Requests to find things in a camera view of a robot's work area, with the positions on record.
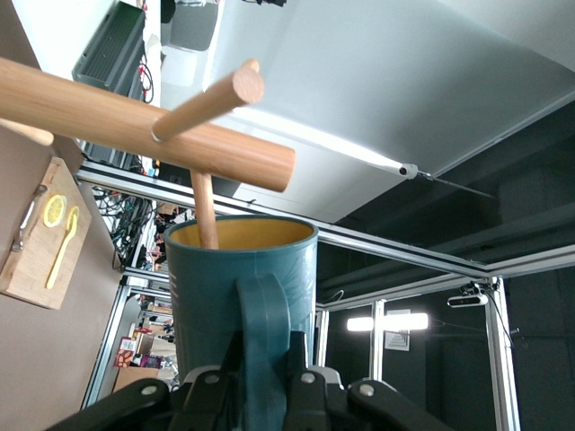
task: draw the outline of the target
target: yellow spoon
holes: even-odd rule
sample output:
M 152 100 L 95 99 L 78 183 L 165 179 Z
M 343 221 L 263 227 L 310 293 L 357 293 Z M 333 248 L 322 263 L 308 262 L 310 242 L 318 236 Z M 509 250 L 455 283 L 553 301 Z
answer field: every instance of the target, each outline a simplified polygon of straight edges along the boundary
M 60 246 L 60 250 L 56 256 L 56 261 L 54 262 L 54 266 L 52 267 L 48 281 L 46 282 L 47 289 L 51 289 L 56 283 L 56 277 L 58 276 L 60 265 L 62 264 L 62 259 L 66 253 L 66 247 L 72 238 L 74 238 L 75 232 L 77 231 L 79 217 L 80 208 L 78 208 L 78 206 L 72 207 L 68 213 L 68 219 L 66 220 L 66 236 L 64 237 L 64 241 L 62 241 L 62 245 Z

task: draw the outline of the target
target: electronic equipment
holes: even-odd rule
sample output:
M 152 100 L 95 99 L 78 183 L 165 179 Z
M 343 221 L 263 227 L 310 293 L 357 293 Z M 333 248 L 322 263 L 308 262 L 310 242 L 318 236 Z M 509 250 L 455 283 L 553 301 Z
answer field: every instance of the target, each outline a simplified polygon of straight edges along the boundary
M 478 307 L 487 304 L 489 298 L 487 295 L 478 293 L 478 294 L 468 294 L 468 295 L 459 295 L 459 296 L 452 296 L 447 299 L 447 305 L 452 308 L 460 308 L 460 307 Z
M 123 96 L 134 92 L 134 77 L 144 56 L 145 20 L 142 9 L 117 2 L 78 59 L 74 80 Z
M 74 80 L 122 96 L 144 100 L 140 62 L 146 15 L 142 9 L 117 2 L 103 18 L 72 71 Z M 96 162 L 127 169 L 137 163 L 134 154 L 85 142 L 84 153 Z
M 184 169 L 179 166 L 174 166 L 169 163 L 160 163 L 160 172 L 158 173 L 158 180 L 171 182 L 172 184 L 180 184 L 185 187 L 191 187 L 190 170 Z M 238 181 L 224 180 L 212 175 L 212 189 L 214 194 L 232 198 L 234 193 L 240 187 Z

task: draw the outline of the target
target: wooden stick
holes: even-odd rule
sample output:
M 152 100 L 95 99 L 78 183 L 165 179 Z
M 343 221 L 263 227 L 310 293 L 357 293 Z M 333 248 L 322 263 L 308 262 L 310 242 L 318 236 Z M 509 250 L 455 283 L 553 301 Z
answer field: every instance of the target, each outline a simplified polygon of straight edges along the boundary
M 259 70 L 260 65 L 256 60 L 248 60 L 235 72 L 211 85 L 206 92 L 158 119 L 152 127 L 152 137 L 158 142 L 169 140 L 233 108 L 259 101 L 264 88 Z M 196 201 L 199 245 L 204 249 L 217 250 L 212 177 L 209 173 L 193 170 L 190 170 L 190 174 Z
M 288 185 L 293 149 L 213 124 L 159 145 L 150 130 L 166 112 L 0 58 L 0 118 L 265 189 Z
M 217 250 L 216 213 L 214 211 L 214 192 L 212 176 L 209 173 L 190 171 L 191 187 L 196 201 L 196 220 L 198 221 L 199 245 L 202 249 Z
M 19 135 L 26 136 L 37 144 L 50 146 L 54 142 L 54 135 L 46 130 L 26 126 L 25 124 L 16 123 L 8 119 L 0 119 L 0 126 L 9 128 Z
M 256 103 L 263 96 L 264 83 L 257 61 L 237 69 L 232 74 L 212 84 L 205 92 L 186 101 L 175 110 L 158 119 L 152 127 L 156 141 L 167 141 L 184 130 L 226 114 L 233 108 Z

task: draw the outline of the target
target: mug rim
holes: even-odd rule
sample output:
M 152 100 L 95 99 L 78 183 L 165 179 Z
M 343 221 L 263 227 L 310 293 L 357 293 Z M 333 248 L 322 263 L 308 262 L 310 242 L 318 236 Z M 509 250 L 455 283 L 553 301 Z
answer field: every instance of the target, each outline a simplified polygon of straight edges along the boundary
M 311 223 L 304 221 L 304 220 L 299 220 L 297 218 L 292 218 L 292 217 L 285 217 L 285 216 L 281 216 L 281 215 L 220 215 L 220 216 L 217 216 L 216 221 L 218 221 L 218 220 L 237 220 L 237 219 L 266 219 L 266 220 L 279 220 L 279 221 L 284 221 L 284 222 L 303 224 L 307 227 L 310 227 L 312 229 L 312 233 L 309 236 L 305 237 L 303 240 L 291 242 L 289 244 L 282 244 L 282 245 L 278 245 L 278 246 L 274 246 L 274 247 L 267 247 L 265 249 L 242 249 L 242 250 L 203 249 L 201 247 L 196 247 L 196 246 L 189 245 L 189 244 L 182 244 L 181 242 L 176 242 L 175 240 L 172 239 L 172 236 L 171 236 L 172 233 L 174 233 L 180 229 L 183 229 L 185 227 L 193 226 L 193 225 L 197 224 L 198 220 L 194 219 L 194 220 L 189 220 L 189 221 L 184 222 L 184 223 L 175 224 L 174 226 L 168 228 L 164 233 L 164 241 L 166 243 L 169 242 L 170 246 L 183 248 L 184 250 L 204 251 L 204 252 L 218 253 L 218 254 L 224 254 L 224 253 L 237 254 L 237 253 L 249 253 L 249 252 L 258 253 L 258 252 L 262 252 L 262 251 L 275 251 L 275 250 L 282 250 L 282 249 L 284 250 L 284 249 L 286 249 L 286 247 L 296 247 L 299 244 L 310 242 L 314 238 L 317 238 L 317 236 L 319 234 L 319 229 L 316 225 L 311 224 Z

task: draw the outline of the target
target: wooden cutting board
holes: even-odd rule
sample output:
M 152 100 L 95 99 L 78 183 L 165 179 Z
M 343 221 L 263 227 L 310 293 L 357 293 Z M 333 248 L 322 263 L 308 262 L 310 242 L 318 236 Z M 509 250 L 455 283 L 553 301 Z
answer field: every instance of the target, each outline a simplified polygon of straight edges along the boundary
M 4 264 L 0 274 L 0 292 L 46 308 L 59 309 L 92 216 L 64 160 L 52 158 L 42 184 L 46 185 L 48 190 L 36 202 L 24 235 L 24 249 L 20 252 L 11 251 Z M 42 221 L 42 212 L 50 197 L 54 195 L 66 196 L 66 211 L 59 225 L 47 227 Z M 74 205 L 80 208 L 77 231 L 66 248 L 54 287 L 47 289 L 49 273 L 66 237 L 68 212 Z

